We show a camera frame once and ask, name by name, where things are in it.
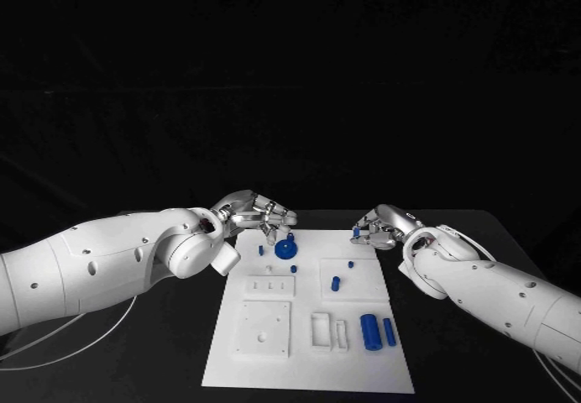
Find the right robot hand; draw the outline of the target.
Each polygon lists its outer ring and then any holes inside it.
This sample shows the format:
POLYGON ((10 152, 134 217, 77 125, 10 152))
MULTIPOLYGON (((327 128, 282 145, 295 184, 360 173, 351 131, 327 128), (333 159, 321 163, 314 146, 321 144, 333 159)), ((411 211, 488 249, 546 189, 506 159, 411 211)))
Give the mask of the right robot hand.
POLYGON ((390 250, 405 243, 423 223, 398 207, 380 204, 356 221, 350 243, 367 245, 379 250, 390 250))

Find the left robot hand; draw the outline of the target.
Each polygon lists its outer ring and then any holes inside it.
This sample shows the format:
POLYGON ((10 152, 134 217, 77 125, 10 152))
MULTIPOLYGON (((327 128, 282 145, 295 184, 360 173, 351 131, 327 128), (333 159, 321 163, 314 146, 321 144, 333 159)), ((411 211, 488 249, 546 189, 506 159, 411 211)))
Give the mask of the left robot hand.
POLYGON ((275 245, 278 233, 288 233, 298 222, 292 210, 250 190, 225 196, 210 212, 222 223, 225 238, 232 238, 246 229, 258 229, 269 246, 275 245))

